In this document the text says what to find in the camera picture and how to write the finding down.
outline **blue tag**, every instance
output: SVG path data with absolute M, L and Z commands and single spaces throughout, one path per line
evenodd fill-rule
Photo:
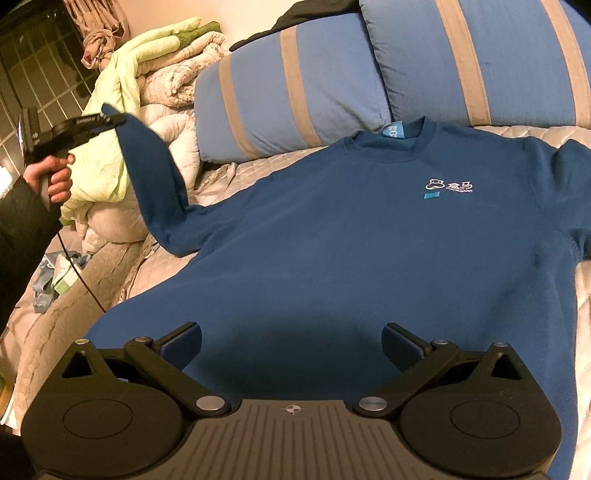
M 404 127 L 402 122 L 394 122 L 386 125 L 382 130 L 382 135 L 390 138 L 404 138 Z

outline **blue sweatshirt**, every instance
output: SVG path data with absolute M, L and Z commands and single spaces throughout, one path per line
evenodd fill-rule
M 150 232 L 199 254 L 101 317 L 97 347 L 195 321 L 203 347 L 185 373 L 214 391 L 353 400 L 397 374 L 388 322 L 465 350 L 508 342 L 560 416 L 550 475 L 568 478 L 589 149 L 421 119 L 404 139 L 358 132 L 201 207 L 156 134 L 130 116 L 117 133 Z

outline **pillowcase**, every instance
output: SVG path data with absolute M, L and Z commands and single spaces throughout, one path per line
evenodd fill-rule
M 199 152 L 213 163 L 330 145 L 390 121 L 359 14 L 256 40 L 208 67 L 195 84 Z
M 562 0 L 361 0 L 395 120 L 591 128 L 591 25 Z

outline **embroidered logo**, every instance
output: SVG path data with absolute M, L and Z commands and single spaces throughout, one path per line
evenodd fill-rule
M 469 181 L 463 181 L 461 183 L 447 183 L 446 184 L 443 180 L 431 179 L 431 180 L 429 180 L 429 183 L 425 188 L 427 190 L 446 189 L 446 190 L 451 190 L 453 192 L 459 192 L 459 193 L 471 193 L 472 189 L 473 189 L 473 185 Z

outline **sweatshirt sleeve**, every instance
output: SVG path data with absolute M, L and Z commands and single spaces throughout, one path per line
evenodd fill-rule
M 110 105 L 103 105 L 102 111 L 117 113 Z M 126 122 L 116 127 L 117 137 L 148 230 L 178 257 L 199 250 L 209 236 L 236 218 L 235 205 L 189 205 L 166 143 L 136 117 L 128 113 L 125 117 Z
M 575 140 L 552 148 L 531 139 L 530 182 L 555 226 L 591 258 L 591 150 Z

